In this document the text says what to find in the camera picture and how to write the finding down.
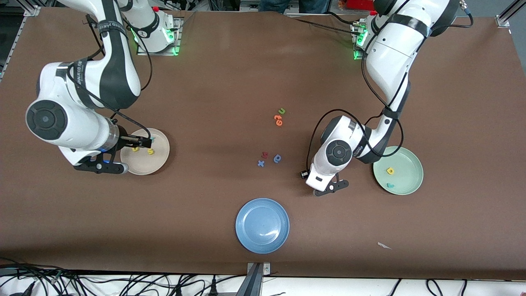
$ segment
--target plate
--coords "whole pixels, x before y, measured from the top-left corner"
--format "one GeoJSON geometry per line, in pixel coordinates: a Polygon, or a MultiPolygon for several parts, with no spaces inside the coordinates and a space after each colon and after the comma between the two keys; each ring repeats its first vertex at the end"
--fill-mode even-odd
{"type": "MultiPolygon", "coordinates": [[[[396,146],[387,147],[383,152],[390,154],[396,146]]],[[[382,157],[372,164],[376,181],[382,188],[396,195],[407,195],[415,192],[424,179],[424,170],[418,157],[411,151],[401,147],[395,155],[382,157]],[[393,174],[387,173],[392,168],[393,174]]]]}
{"type": "Polygon", "coordinates": [[[237,214],[236,234],[239,242],[250,252],[272,253],[287,240],[289,216],[274,200],[251,200],[237,214]]]}
{"type": "MultiPolygon", "coordinates": [[[[130,147],[124,147],[120,150],[120,161],[128,164],[128,171],[132,174],[148,175],[159,170],[166,163],[170,154],[170,143],[166,135],[160,130],[150,128],[148,130],[154,138],[151,144],[151,148],[154,150],[152,155],[148,154],[148,148],[139,148],[136,152],[133,152],[130,147]]],[[[145,130],[138,130],[132,135],[148,136],[145,130]]]]}

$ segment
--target black cable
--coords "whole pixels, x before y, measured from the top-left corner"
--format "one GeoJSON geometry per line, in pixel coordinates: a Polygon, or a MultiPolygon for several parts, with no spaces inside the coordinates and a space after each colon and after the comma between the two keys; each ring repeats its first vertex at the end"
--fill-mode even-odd
{"type": "Polygon", "coordinates": [[[110,116],[109,119],[113,119],[115,117],[115,115],[117,115],[117,113],[113,113],[113,115],[110,116]]]}
{"type": "MultiPolygon", "coordinates": [[[[343,112],[347,115],[349,115],[351,118],[353,118],[355,121],[356,121],[356,124],[360,127],[360,129],[362,130],[362,133],[365,135],[366,132],[365,132],[365,129],[363,128],[363,125],[361,124],[361,122],[358,120],[358,118],[356,118],[356,116],[352,115],[351,113],[349,113],[348,111],[346,110],[343,110],[343,109],[332,109],[330,111],[328,111],[327,113],[325,113],[321,118],[320,120],[318,121],[318,123],[316,124],[316,127],[314,128],[314,131],[312,132],[312,136],[310,137],[310,143],[309,143],[309,150],[307,151],[307,158],[305,159],[305,168],[306,170],[308,171],[309,170],[309,155],[310,155],[310,148],[312,147],[312,141],[314,139],[314,135],[316,134],[316,130],[318,129],[318,126],[320,125],[321,121],[325,118],[325,116],[329,115],[330,113],[332,112],[336,112],[336,111],[339,111],[339,112],[343,112]]],[[[398,152],[398,150],[400,150],[400,148],[402,147],[402,144],[403,144],[403,128],[402,128],[402,124],[400,123],[400,121],[398,119],[393,119],[394,121],[396,121],[396,123],[398,124],[398,126],[400,127],[400,144],[398,144],[398,147],[392,152],[392,153],[389,153],[389,154],[386,154],[386,155],[383,155],[383,154],[380,154],[378,152],[376,152],[371,144],[369,143],[369,140],[367,138],[366,139],[366,144],[367,146],[369,147],[369,149],[371,150],[371,152],[378,156],[378,157],[389,157],[389,156],[392,156],[394,155],[395,153],[398,152]]]]}
{"type": "Polygon", "coordinates": [[[432,282],[437,287],[440,296],[444,296],[442,294],[442,290],[440,290],[440,287],[438,286],[437,282],[435,280],[433,280],[433,279],[426,280],[426,287],[428,288],[429,293],[433,294],[433,296],[438,296],[435,293],[433,293],[433,291],[431,291],[431,288],[429,287],[429,282],[432,282]]]}
{"type": "Polygon", "coordinates": [[[206,282],[205,282],[204,280],[196,280],[196,281],[193,281],[193,282],[189,282],[189,283],[182,284],[182,285],[181,285],[181,288],[182,288],[182,287],[187,287],[187,286],[189,286],[189,285],[193,285],[193,284],[198,283],[198,282],[202,282],[202,283],[204,283],[204,284],[206,285],[206,282]]]}
{"type": "Polygon", "coordinates": [[[148,289],[150,286],[154,285],[155,282],[157,282],[157,281],[159,281],[160,279],[165,278],[165,277],[167,277],[167,276],[168,276],[168,274],[164,274],[164,275],[161,275],[160,277],[158,277],[156,280],[153,280],[152,282],[150,282],[149,284],[147,284],[142,290],[140,290],[139,293],[137,293],[137,295],[140,295],[140,294],[146,292],[146,289],[148,289]]]}
{"type": "Polygon", "coordinates": [[[64,287],[64,289],[62,290],[61,295],[64,294],[64,293],[66,293],[66,295],[69,295],[69,292],[67,291],[67,286],[71,283],[71,279],[69,280],[69,282],[67,284],[64,282],[62,277],[59,277],[59,280],[62,283],[62,286],[64,287]]]}
{"type": "Polygon", "coordinates": [[[99,53],[101,53],[104,49],[104,46],[102,47],[99,47],[99,49],[97,49],[96,52],[92,53],[91,55],[89,55],[88,57],[86,57],[87,60],[92,60],[94,57],[96,57],[99,53]]]}
{"type": "Polygon", "coordinates": [[[440,26],[440,27],[436,27],[433,29],[433,31],[437,30],[437,29],[441,29],[441,28],[471,28],[473,26],[473,24],[475,23],[475,21],[473,20],[473,16],[471,15],[471,13],[466,13],[467,16],[469,17],[469,25],[447,25],[447,26],[440,26]]]}
{"type": "Polygon", "coordinates": [[[326,11],[326,12],[324,12],[324,14],[330,14],[330,15],[334,16],[335,18],[337,18],[340,22],[342,22],[344,24],[352,25],[352,22],[346,21],[345,19],[341,18],[339,15],[337,15],[334,12],[326,11]]]}
{"type": "MultiPolygon", "coordinates": [[[[137,281],[137,280],[130,280],[130,279],[111,279],[111,280],[105,280],[105,281],[96,281],[96,280],[92,280],[90,278],[87,278],[87,277],[81,277],[81,279],[83,280],[86,280],[88,282],[91,282],[91,283],[95,283],[95,284],[103,284],[103,283],[110,283],[110,282],[117,282],[117,281],[120,281],[120,282],[128,282],[128,281],[131,281],[131,282],[138,282],[138,283],[149,283],[149,281],[137,281]]],[[[162,288],[168,288],[168,289],[172,289],[172,288],[175,288],[174,285],[163,285],[163,284],[154,284],[158,287],[162,287],[162,288]]]]}
{"type": "Polygon", "coordinates": [[[10,280],[12,280],[12,279],[16,279],[17,277],[18,277],[18,274],[12,276],[10,279],[8,279],[7,281],[5,281],[5,282],[3,282],[2,284],[0,284],[0,288],[1,288],[3,285],[5,285],[7,282],[9,282],[10,280]]]}
{"type": "MultiPolygon", "coordinates": [[[[23,264],[21,264],[21,263],[15,261],[15,260],[13,260],[13,259],[9,259],[9,258],[6,258],[6,257],[0,257],[0,259],[5,260],[5,261],[11,261],[11,262],[13,262],[15,265],[18,265],[19,268],[21,267],[21,268],[23,268],[24,270],[26,270],[26,271],[32,273],[33,275],[35,275],[35,276],[37,277],[37,279],[40,281],[40,283],[42,284],[42,287],[44,288],[44,292],[45,292],[46,296],[49,296],[49,293],[47,292],[46,285],[44,284],[44,281],[42,280],[43,276],[42,276],[40,273],[38,273],[37,271],[32,270],[32,269],[30,269],[30,268],[24,266],[23,264]]],[[[57,290],[57,292],[59,293],[57,287],[56,287],[55,285],[53,285],[53,284],[51,284],[51,285],[52,285],[52,286],[57,290]]]]}
{"type": "Polygon", "coordinates": [[[157,293],[157,296],[160,296],[159,295],[159,291],[157,291],[156,289],[148,289],[148,290],[145,290],[145,291],[142,291],[142,292],[139,292],[139,293],[135,294],[135,296],[140,296],[142,293],[146,293],[146,292],[150,292],[150,291],[155,291],[155,293],[157,293]]]}
{"type": "Polygon", "coordinates": [[[141,129],[145,130],[146,133],[148,134],[148,137],[147,139],[151,138],[151,133],[150,131],[142,124],[138,123],[137,121],[131,119],[130,117],[124,115],[123,113],[121,113],[120,111],[116,110],[115,108],[111,107],[110,105],[108,105],[106,102],[104,102],[103,100],[101,100],[99,97],[97,97],[96,95],[94,95],[92,92],[90,92],[87,88],[85,88],[84,86],[82,86],[78,81],[76,81],[75,79],[73,79],[73,77],[71,76],[71,73],[70,73],[70,70],[71,68],[73,67],[73,63],[71,63],[68,68],[67,68],[67,76],[68,78],[75,84],[75,86],[83,91],[85,91],[88,95],[90,95],[91,97],[93,97],[95,100],[99,101],[105,108],[108,108],[110,109],[111,111],[113,111],[114,113],[118,114],[120,117],[126,119],[127,121],[130,121],[131,123],[139,126],[141,129]]]}
{"type": "MultiPolygon", "coordinates": [[[[227,277],[227,278],[220,279],[220,280],[216,281],[216,284],[219,284],[220,282],[223,282],[223,281],[226,281],[226,280],[230,280],[230,279],[233,279],[233,278],[245,277],[245,276],[246,276],[246,274],[232,275],[231,277],[227,277]]],[[[212,287],[212,284],[204,287],[201,291],[197,292],[194,296],[197,296],[199,294],[203,294],[206,291],[206,289],[208,289],[210,287],[212,287]]]]}
{"type": "MultiPolygon", "coordinates": [[[[141,280],[144,280],[146,279],[147,277],[149,277],[150,275],[149,274],[145,274],[145,275],[138,275],[136,277],[136,279],[139,279],[140,277],[143,277],[141,280]]],[[[119,296],[124,296],[124,295],[127,295],[127,293],[137,284],[137,282],[134,282],[132,285],[130,285],[131,282],[129,282],[125,287],[124,289],[120,292],[119,296]]]]}
{"type": "Polygon", "coordinates": [[[380,112],[380,114],[378,114],[377,116],[369,117],[369,119],[367,119],[367,121],[365,121],[364,125],[367,125],[369,123],[369,121],[371,121],[371,119],[375,119],[375,118],[381,117],[382,114],[383,114],[383,112],[380,112]]]}
{"type": "MultiPolygon", "coordinates": [[[[123,18],[123,21],[130,27],[130,30],[132,30],[133,32],[132,25],[128,22],[128,20],[123,18]]],[[[148,82],[146,82],[146,85],[141,87],[140,90],[143,91],[148,87],[148,85],[150,85],[151,77],[154,73],[154,65],[151,62],[150,52],[148,51],[148,48],[146,48],[146,44],[144,44],[143,38],[139,34],[134,33],[134,35],[137,36],[137,38],[139,38],[140,42],[142,43],[144,47],[144,51],[146,52],[146,55],[148,56],[148,61],[150,62],[150,77],[148,77],[148,82]]]]}
{"type": "Polygon", "coordinates": [[[303,22],[303,23],[311,24],[311,25],[314,25],[314,26],[319,26],[319,27],[323,27],[323,28],[331,29],[331,30],[334,30],[334,31],[345,32],[345,33],[349,33],[349,34],[353,34],[353,35],[359,35],[359,34],[360,34],[360,33],[358,33],[358,32],[352,32],[352,31],[349,31],[349,30],[344,30],[344,29],[335,28],[335,27],[331,27],[331,26],[327,26],[327,25],[323,25],[323,24],[318,24],[318,23],[314,23],[314,22],[306,21],[306,20],[303,20],[303,19],[297,19],[297,18],[295,18],[295,20],[300,21],[300,22],[303,22]]]}
{"type": "Polygon", "coordinates": [[[402,281],[402,279],[398,279],[398,281],[396,282],[396,284],[394,284],[395,286],[393,287],[393,289],[391,290],[391,293],[388,295],[388,296],[393,296],[396,292],[396,288],[398,288],[398,285],[400,284],[400,282],[402,281]]]}
{"type": "Polygon", "coordinates": [[[99,37],[97,37],[97,34],[95,33],[95,29],[93,29],[93,25],[92,25],[92,22],[90,21],[90,19],[91,19],[91,17],[89,16],[89,14],[86,14],[86,20],[88,22],[89,29],[91,30],[91,32],[93,34],[93,38],[95,38],[95,41],[97,42],[97,45],[99,46],[99,48],[101,48],[102,45],[100,44],[99,37]]]}
{"type": "Polygon", "coordinates": [[[82,281],[80,280],[80,277],[78,276],[78,274],[74,275],[74,279],[75,279],[75,282],[78,282],[78,284],[81,286],[81,288],[83,289],[84,292],[86,292],[86,290],[87,290],[93,296],[99,296],[99,295],[95,294],[93,291],[91,291],[90,289],[88,289],[88,287],[86,287],[82,283],[82,281]]]}

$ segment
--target green plate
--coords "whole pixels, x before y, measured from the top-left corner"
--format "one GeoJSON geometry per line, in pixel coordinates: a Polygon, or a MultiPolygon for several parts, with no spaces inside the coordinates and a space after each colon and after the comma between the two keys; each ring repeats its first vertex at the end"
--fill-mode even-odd
{"type": "MultiPolygon", "coordinates": [[[[396,148],[396,146],[387,147],[383,153],[390,154],[396,148]]],[[[424,179],[422,163],[416,155],[404,147],[401,147],[395,155],[382,157],[373,163],[372,171],[378,184],[396,195],[407,195],[415,192],[424,179]],[[389,168],[395,171],[394,174],[387,173],[389,168]]]]}

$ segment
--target small paper scrap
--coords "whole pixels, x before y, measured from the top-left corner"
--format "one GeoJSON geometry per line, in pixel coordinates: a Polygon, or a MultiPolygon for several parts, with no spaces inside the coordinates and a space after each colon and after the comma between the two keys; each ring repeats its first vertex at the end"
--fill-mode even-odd
{"type": "Polygon", "coordinates": [[[392,250],[390,247],[388,247],[388,246],[382,244],[381,242],[378,242],[378,245],[379,245],[380,247],[384,248],[384,249],[392,250]]]}

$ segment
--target green led light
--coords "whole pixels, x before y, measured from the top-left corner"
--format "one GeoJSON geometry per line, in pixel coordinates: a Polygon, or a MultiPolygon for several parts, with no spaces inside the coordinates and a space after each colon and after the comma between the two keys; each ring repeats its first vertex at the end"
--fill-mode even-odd
{"type": "Polygon", "coordinates": [[[131,33],[133,34],[133,39],[135,40],[135,43],[139,44],[139,41],[137,41],[137,35],[135,35],[135,32],[132,30],[131,33]]]}
{"type": "Polygon", "coordinates": [[[363,30],[363,33],[360,34],[360,38],[358,38],[356,44],[358,44],[358,46],[363,46],[364,42],[365,42],[365,38],[367,37],[368,33],[367,33],[367,30],[363,30]]]}
{"type": "Polygon", "coordinates": [[[174,48],[171,49],[171,52],[174,54],[174,55],[179,55],[179,46],[175,46],[174,48]]]}
{"type": "Polygon", "coordinates": [[[169,30],[164,30],[163,33],[165,34],[166,41],[171,42],[172,39],[174,39],[174,36],[172,34],[168,35],[167,32],[170,32],[169,30]]]}

